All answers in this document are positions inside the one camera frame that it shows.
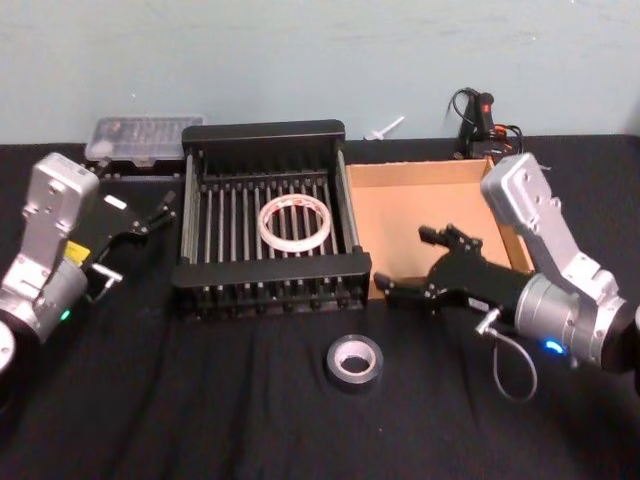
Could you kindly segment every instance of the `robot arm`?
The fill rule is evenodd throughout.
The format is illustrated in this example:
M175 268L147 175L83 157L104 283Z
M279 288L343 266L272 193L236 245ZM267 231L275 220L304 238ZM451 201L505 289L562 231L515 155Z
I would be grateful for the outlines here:
M491 322L522 337L553 342L579 362L612 372L638 371L636 307L618 295L614 276L580 251L535 157L504 158L485 176L481 189L498 222L513 226L524 238L538 273L488 262L476 248L481 247L479 239L452 225L440 232L421 227L423 241L444 245L449 252L423 284L411 287L411 295L408 285L376 274L376 286L387 300L420 298L430 309L458 305L492 312ZM452 235L457 241L446 240Z
M175 218L173 192L141 218L115 197L98 198L99 184L94 173L57 153L33 167L22 244L0 284L0 408L14 380L11 366L30 356L24 352L46 342L93 281L100 287L107 279L92 302L123 279L103 258Z
M540 272L520 297L518 333L553 339L604 370L631 368L632 352L620 351L618 340L622 332L630 335L635 308L618 295L613 274L578 248L535 157L505 158L481 190L498 222L523 237Z

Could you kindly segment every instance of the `clear plastic case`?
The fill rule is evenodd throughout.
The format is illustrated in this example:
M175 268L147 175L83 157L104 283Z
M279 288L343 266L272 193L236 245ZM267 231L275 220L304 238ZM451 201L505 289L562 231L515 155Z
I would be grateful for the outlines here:
M184 157L182 131L203 125L202 115L103 117L85 148L88 160L129 161L138 167Z

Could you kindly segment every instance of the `yellow label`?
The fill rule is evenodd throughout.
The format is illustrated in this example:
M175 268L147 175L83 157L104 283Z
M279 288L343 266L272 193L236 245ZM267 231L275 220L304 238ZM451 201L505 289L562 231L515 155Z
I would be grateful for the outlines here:
M82 265L90 253L91 251L88 248L71 241L67 242L67 248L64 251L65 257L78 266Z

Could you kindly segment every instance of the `light blue wall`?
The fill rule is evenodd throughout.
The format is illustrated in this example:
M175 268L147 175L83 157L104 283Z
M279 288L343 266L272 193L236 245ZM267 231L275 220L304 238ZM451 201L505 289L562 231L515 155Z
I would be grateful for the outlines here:
M0 142L108 114L453 135L462 86L525 134L640 130L638 0L2 0Z

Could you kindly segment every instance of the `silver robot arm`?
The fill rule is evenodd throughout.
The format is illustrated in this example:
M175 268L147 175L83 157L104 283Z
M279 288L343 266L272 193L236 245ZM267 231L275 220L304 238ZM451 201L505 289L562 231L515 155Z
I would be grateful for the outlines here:
M577 360L605 370L630 368L621 336L629 336L635 309L618 295L613 274L578 248L535 157L504 158L481 189L498 222L523 237L539 272L518 301L518 333L558 342Z
M11 330L34 333L44 343L86 289L86 276L64 251L98 188L96 175L57 153L33 167L22 244L0 288L0 320Z

